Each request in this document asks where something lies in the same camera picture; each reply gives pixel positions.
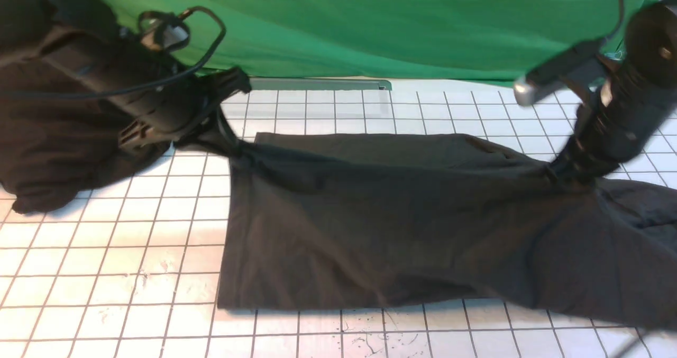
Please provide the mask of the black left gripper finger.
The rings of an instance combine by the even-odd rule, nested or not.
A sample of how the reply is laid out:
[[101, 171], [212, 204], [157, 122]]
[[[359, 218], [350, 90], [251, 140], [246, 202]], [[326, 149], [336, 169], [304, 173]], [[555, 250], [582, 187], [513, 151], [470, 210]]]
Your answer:
[[235, 134], [223, 110], [215, 104], [204, 105], [204, 151], [216, 155], [241, 155], [242, 140]]

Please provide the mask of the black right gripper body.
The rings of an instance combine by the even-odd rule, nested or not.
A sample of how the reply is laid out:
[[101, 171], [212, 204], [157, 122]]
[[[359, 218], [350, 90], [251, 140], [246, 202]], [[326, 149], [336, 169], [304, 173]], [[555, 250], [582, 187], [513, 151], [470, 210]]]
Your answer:
[[601, 59], [604, 84], [578, 110], [574, 132], [550, 164], [554, 180], [591, 182], [636, 158], [675, 111], [675, 59]]

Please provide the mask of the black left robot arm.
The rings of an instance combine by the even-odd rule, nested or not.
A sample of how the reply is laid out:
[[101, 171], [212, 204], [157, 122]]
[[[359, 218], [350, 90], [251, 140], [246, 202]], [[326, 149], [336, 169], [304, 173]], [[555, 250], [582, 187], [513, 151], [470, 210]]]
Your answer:
[[[194, 13], [213, 19], [218, 35], [188, 67], [172, 53], [191, 42], [186, 19]], [[2, 66], [39, 59], [87, 88], [87, 93], [3, 91], [2, 98], [106, 99], [133, 117], [119, 134], [122, 149], [172, 143], [232, 157], [242, 141], [222, 102], [251, 92], [249, 76], [240, 67], [197, 74], [225, 36], [222, 19], [203, 6], [179, 14], [145, 11], [131, 30], [103, 0], [2, 0]]]

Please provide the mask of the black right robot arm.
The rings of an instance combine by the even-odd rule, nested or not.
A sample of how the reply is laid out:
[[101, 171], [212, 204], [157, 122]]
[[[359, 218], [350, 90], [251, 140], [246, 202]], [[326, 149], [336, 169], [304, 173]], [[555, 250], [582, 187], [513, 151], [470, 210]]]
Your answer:
[[550, 164], [561, 181], [590, 182], [636, 158], [653, 134], [675, 111], [675, 0], [642, 8], [629, 20], [626, 56], [614, 62], [592, 60], [590, 79], [564, 82], [582, 100], [577, 122], [561, 152]]

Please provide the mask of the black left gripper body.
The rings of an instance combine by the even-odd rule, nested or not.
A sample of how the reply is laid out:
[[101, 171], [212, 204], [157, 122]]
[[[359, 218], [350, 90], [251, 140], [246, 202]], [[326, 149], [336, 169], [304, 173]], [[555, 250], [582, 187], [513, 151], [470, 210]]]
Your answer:
[[93, 36], [73, 37], [45, 54], [43, 61], [106, 95], [133, 117], [119, 136], [122, 148], [172, 142], [177, 148], [203, 148], [204, 105], [222, 102], [237, 93], [249, 93], [251, 83], [239, 67], [215, 75], [190, 73], [169, 84], [131, 92], [133, 86], [173, 78], [186, 67], [167, 53], [155, 53], [140, 43], [103, 42]]

